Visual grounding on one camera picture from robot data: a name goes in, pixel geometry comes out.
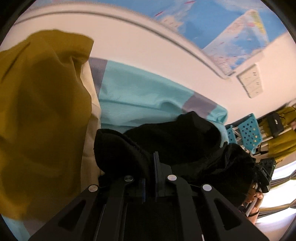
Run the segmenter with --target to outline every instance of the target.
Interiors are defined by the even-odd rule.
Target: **black garment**
[[[114,177],[134,175],[153,180],[152,155],[190,184],[209,183],[234,206],[245,200],[255,179],[254,159],[236,144],[220,148],[219,130],[195,112],[176,121],[145,124],[121,134],[97,131],[94,152],[98,166]]]

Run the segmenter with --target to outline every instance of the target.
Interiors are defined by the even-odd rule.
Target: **blue ocean on map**
[[[31,9],[66,0],[37,0]],[[225,74],[287,31],[260,0],[87,0],[153,18],[203,50]]]

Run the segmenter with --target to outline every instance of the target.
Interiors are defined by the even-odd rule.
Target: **mustard yellow fabric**
[[[284,127],[288,127],[296,119],[296,111],[293,107],[285,107],[277,113],[280,115]],[[260,123],[260,126],[263,127],[267,137],[271,136],[266,119]],[[268,141],[268,157],[274,157],[277,163],[294,151],[296,151],[296,132],[294,130]]]
[[[80,192],[91,97],[80,79],[93,40],[41,31],[0,52],[0,213],[52,218]]]

